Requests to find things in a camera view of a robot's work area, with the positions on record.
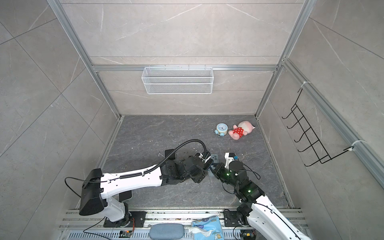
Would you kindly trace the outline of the light blue phone case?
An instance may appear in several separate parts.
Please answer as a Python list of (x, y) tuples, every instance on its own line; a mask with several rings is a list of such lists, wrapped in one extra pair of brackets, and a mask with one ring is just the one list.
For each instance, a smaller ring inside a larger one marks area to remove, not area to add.
[(211, 159), (214, 160), (214, 162), (218, 162), (219, 156), (217, 154), (211, 154)]

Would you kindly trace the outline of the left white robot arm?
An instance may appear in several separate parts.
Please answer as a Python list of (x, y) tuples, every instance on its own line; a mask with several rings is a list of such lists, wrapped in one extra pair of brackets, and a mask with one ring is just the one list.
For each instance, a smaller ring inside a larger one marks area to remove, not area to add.
[(200, 183), (208, 175), (213, 159), (203, 160), (199, 155), (181, 161), (166, 160), (160, 166), (125, 172), (103, 173), (93, 169), (82, 186), (79, 215), (91, 216), (102, 213), (110, 222), (128, 217), (128, 206), (114, 199), (115, 195), (147, 187), (176, 185), (185, 180)]

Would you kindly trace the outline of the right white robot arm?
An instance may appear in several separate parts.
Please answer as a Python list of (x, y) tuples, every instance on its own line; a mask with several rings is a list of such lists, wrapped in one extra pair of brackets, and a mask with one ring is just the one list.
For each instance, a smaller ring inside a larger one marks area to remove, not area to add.
[(241, 202), (237, 207), (240, 224), (251, 226), (267, 240), (310, 239), (273, 205), (256, 183), (250, 180), (249, 170), (242, 162), (232, 161), (228, 167), (218, 163), (210, 168), (222, 183), (234, 187), (234, 194)]

